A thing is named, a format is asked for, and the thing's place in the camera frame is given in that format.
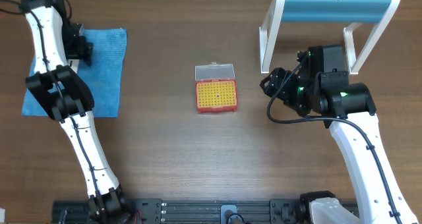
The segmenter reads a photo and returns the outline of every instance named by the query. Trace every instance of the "wooden table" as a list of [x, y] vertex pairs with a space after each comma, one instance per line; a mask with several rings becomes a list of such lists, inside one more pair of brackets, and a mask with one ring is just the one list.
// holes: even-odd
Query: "wooden table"
[[[343, 157], [322, 123], [277, 125], [259, 82], [258, 27], [271, 0], [69, 0], [88, 29], [126, 28], [116, 119], [96, 119], [104, 152], [134, 198], [269, 200], [331, 190], [354, 198]], [[402, 0], [352, 82], [371, 90], [384, 146], [422, 220], [422, 0]], [[28, 23], [0, 13], [0, 207], [7, 221], [48, 222], [53, 200], [85, 200], [71, 143], [58, 123], [23, 117], [34, 56]], [[283, 24], [272, 68], [295, 52], [342, 42], [344, 24]], [[358, 30], [362, 48], [371, 26]], [[198, 115], [195, 65], [233, 63], [239, 110]], [[280, 101], [274, 116], [294, 118]]]

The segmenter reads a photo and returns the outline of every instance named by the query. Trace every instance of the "white arm segment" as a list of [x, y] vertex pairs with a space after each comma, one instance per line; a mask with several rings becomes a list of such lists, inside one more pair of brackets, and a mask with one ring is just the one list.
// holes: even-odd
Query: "white arm segment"
[[[119, 181], [108, 165], [106, 156], [104, 155], [100, 141], [98, 140], [92, 111], [86, 112], [86, 115], [83, 117], [78, 114], [73, 115], [72, 118], [78, 125], [80, 140], [94, 168], [95, 178], [97, 179], [97, 185], [100, 194], [103, 195], [109, 193], [110, 188], [117, 189], [119, 186]], [[71, 118], [66, 118], [64, 123], [61, 123], [61, 127], [71, 140], [73, 149], [75, 149], [76, 156], [78, 157], [80, 166], [82, 167], [82, 172], [85, 176], [86, 187], [88, 189], [88, 197], [95, 196], [94, 181], [92, 180], [88, 162], [86, 161], [80, 148]]]
[[[32, 9], [32, 12], [37, 16], [40, 24], [43, 26], [42, 33], [44, 37], [45, 55], [49, 61], [48, 69], [54, 70], [56, 69], [57, 65], [71, 65], [71, 68], [77, 72], [79, 59], [72, 59], [69, 60], [69, 62], [66, 59], [65, 49], [63, 47], [63, 38], [61, 35], [63, 21], [61, 20], [60, 14], [54, 9], [54, 7], [38, 7], [36, 9]], [[40, 30], [38, 29], [37, 22], [31, 13], [25, 14], [25, 17], [31, 27], [32, 38], [34, 40], [34, 72], [45, 73], [47, 70], [45, 69], [45, 64], [42, 61], [43, 55]]]
[[[384, 147], [382, 146], [377, 115], [371, 116], [368, 112], [362, 112], [352, 113], [347, 116], [349, 121], [362, 128], [375, 147], [375, 152], [377, 153], [384, 170], [396, 209], [400, 212], [402, 223], [418, 223], [416, 216], [411, 212], [408, 204], [404, 200], [403, 194], [400, 192], [396, 179], [394, 178]], [[371, 151], [367, 150], [367, 143], [364, 141], [362, 135], [353, 127], [339, 122], [333, 122], [330, 125], [330, 132], [337, 142], [346, 162], [351, 183], [355, 190], [361, 222], [364, 224], [396, 223], [394, 217], [390, 216], [391, 207], [388, 204], [386, 191], [374, 157]], [[322, 203], [323, 201], [326, 200], [317, 199], [314, 202]], [[349, 223], [340, 221], [344, 219], [344, 216], [338, 215], [339, 213], [336, 212], [336, 209], [329, 208], [329, 205], [325, 205], [325, 207], [326, 208], [319, 205], [317, 209], [311, 209], [311, 218], [315, 220], [315, 224]], [[331, 217], [338, 215], [339, 219], [321, 219], [324, 215], [330, 215]]]

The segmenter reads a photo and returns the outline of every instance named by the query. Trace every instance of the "wood grain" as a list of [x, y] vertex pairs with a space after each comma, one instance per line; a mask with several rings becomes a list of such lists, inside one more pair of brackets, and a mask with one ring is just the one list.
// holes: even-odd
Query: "wood grain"
[[[69, 0], [88, 29], [126, 28], [116, 119], [96, 119], [109, 164], [134, 198], [268, 200], [331, 190], [354, 198], [342, 155], [322, 123], [282, 126], [266, 118], [258, 84], [258, 27], [271, 0]], [[402, 0], [361, 74], [406, 201], [422, 219], [422, 0]], [[0, 207], [6, 220], [48, 222], [53, 200], [84, 200], [72, 146], [57, 123], [23, 117], [24, 78], [34, 55], [21, 16], [0, 14]], [[283, 24], [272, 68], [295, 52], [342, 41], [343, 24]], [[358, 47], [370, 28], [358, 30]], [[195, 65], [233, 63], [239, 110], [198, 115]], [[293, 118], [280, 102], [274, 116]]]

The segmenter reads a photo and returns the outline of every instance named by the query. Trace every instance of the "brown wooden surface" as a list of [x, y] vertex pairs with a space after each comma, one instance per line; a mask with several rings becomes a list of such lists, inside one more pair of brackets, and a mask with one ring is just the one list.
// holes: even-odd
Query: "brown wooden surface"
[[[121, 105], [96, 119], [109, 164], [135, 198], [268, 200], [331, 190], [354, 198], [343, 157], [322, 123], [266, 117], [258, 27], [271, 0], [69, 0], [88, 29], [126, 28]], [[400, 188], [422, 219], [422, 0], [402, 0], [353, 82], [368, 85]], [[7, 221], [48, 222], [53, 200], [84, 200], [71, 143], [48, 118], [23, 117], [34, 55], [28, 23], [0, 13], [0, 207]], [[272, 68], [295, 52], [342, 41], [343, 24], [283, 24]], [[358, 30], [360, 48], [370, 27]], [[233, 63], [239, 110], [198, 115], [195, 65]], [[293, 118], [280, 102], [274, 116]]]

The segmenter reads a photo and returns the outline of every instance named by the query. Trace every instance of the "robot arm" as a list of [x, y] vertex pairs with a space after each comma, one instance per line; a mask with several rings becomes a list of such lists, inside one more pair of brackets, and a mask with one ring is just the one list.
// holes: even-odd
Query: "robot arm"
[[[342, 47], [310, 47], [307, 52], [299, 52], [297, 58], [300, 64], [293, 72], [276, 68], [261, 82], [264, 93], [272, 97], [267, 115], [282, 124], [324, 121], [346, 161], [360, 215], [359, 220], [334, 195], [314, 192], [301, 196], [308, 222], [418, 223], [398, 188], [382, 146], [371, 94], [362, 83], [349, 84]], [[275, 98], [303, 119], [272, 118], [270, 106]], [[322, 117], [308, 116], [311, 110]]]
[[[64, 0], [22, 0], [20, 9], [31, 27], [36, 53], [34, 75], [26, 78], [26, 85], [72, 142], [88, 190], [90, 217], [111, 223], [129, 213], [130, 221], [133, 205], [124, 197], [97, 137], [94, 98], [76, 73], [79, 60], [90, 65], [92, 43], [82, 36], [82, 24], [70, 22]], [[59, 91], [51, 91], [53, 85]]]

